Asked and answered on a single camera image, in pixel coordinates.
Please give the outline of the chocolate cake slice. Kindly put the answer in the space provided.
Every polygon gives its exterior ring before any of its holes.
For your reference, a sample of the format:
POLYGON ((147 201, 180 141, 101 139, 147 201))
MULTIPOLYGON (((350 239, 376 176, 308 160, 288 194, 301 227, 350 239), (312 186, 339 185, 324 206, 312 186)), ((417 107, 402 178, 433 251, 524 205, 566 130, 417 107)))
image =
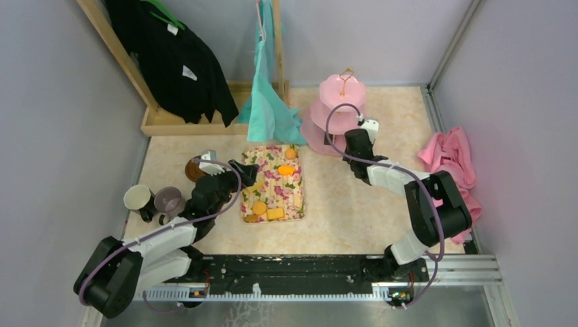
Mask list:
POLYGON ((333 139, 334 139, 334 135, 333 135, 333 134, 324 135, 324 137, 323 137, 323 145, 330 146, 331 143, 333 142, 333 139))

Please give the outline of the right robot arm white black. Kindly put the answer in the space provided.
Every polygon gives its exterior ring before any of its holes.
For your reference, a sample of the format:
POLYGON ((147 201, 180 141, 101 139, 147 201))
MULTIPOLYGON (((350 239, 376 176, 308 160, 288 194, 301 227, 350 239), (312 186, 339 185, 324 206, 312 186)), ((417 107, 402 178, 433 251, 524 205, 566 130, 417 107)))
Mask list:
POLYGON ((415 172, 377 156, 365 129, 345 134, 343 160, 356 178, 402 196, 407 203, 411 229, 384 251, 384 273, 401 281, 421 256, 472 227, 472 217, 449 172, 415 172))

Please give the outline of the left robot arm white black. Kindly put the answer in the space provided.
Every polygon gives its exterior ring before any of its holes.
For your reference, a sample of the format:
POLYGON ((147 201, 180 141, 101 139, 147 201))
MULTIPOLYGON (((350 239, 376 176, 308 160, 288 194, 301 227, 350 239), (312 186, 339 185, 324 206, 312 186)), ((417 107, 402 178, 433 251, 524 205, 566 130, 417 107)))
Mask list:
POLYGON ((206 151, 191 161, 203 176, 185 208, 168 223, 133 239, 113 236, 100 241, 73 286, 82 305, 106 318, 120 315, 137 294, 172 279, 195 282, 204 273, 202 254, 192 245, 215 226, 243 189, 255 185, 259 166, 227 163, 206 151))

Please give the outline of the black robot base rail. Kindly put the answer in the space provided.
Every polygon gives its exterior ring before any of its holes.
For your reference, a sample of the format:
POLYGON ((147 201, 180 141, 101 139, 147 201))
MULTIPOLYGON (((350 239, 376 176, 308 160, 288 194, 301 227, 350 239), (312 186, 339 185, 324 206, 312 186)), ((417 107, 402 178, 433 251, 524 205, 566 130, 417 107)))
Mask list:
POLYGON ((205 255, 169 284, 198 283, 201 300, 385 300, 409 303, 427 283, 424 259, 398 266, 383 255, 205 255))

